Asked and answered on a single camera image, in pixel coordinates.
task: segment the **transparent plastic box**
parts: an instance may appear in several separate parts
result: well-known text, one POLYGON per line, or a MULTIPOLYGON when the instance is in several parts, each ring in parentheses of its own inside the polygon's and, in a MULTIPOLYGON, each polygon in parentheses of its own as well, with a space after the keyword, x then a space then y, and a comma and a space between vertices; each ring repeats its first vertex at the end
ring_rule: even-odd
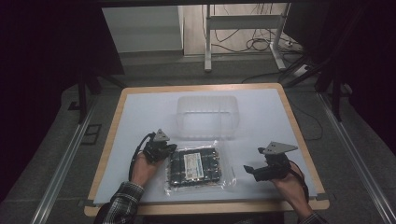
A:
POLYGON ((177 127, 187 139, 233 138, 239 124, 234 96, 182 96, 177 102, 177 127))

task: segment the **plaid sleeve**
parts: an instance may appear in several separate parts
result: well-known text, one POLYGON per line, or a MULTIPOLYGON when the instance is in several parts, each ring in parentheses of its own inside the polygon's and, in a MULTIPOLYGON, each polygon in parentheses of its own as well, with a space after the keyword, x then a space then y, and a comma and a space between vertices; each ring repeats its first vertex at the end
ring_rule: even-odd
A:
POLYGON ((123 182, 110 200, 104 223, 132 223, 143 192, 142 187, 131 182, 123 182))
POLYGON ((317 213, 313 213, 300 224, 328 224, 328 222, 317 213))

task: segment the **label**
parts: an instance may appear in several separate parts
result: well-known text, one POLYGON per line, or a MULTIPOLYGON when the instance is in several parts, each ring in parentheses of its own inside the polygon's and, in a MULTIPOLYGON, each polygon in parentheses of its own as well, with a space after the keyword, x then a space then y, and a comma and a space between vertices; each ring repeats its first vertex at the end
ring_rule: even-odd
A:
POLYGON ((200 153, 184 155, 184 167, 186 167, 186 179, 197 179, 204 177, 200 153))

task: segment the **wrist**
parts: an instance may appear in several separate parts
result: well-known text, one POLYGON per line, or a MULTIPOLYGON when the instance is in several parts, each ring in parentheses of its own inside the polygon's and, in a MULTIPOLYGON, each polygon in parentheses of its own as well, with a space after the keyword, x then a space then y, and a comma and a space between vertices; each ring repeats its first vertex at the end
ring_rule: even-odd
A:
POLYGON ((133 176, 131 182, 143 189, 147 183, 147 179, 133 176))
POLYGON ((297 216, 301 221, 305 220, 314 213, 311 206, 309 206, 309 204, 306 202, 290 203, 290 205, 293 207, 294 211, 296 212, 297 216))

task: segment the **person's right hand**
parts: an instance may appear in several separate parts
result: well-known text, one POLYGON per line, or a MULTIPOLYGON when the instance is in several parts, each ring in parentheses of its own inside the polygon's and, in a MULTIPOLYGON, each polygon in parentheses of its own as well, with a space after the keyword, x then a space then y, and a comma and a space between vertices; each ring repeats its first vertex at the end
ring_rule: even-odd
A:
POLYGON ((155 163, 149 162, 144 153, 137 154, 131 182, 145 187, 149 180, 155 175, 161 164, 163 164, 163 161, 157 161, 155 163))
MULTIPOLYGON (((304 174, 296 164, 291 162, 290 165, 293 171, 304 178, 304 174)), ((294 175, 287 174, 285 178, 272 179, 271 182, 285 200, 293 207, 301 221, 314 213, 311 206, 309 206, 305 200, 303 186, 294 175)))

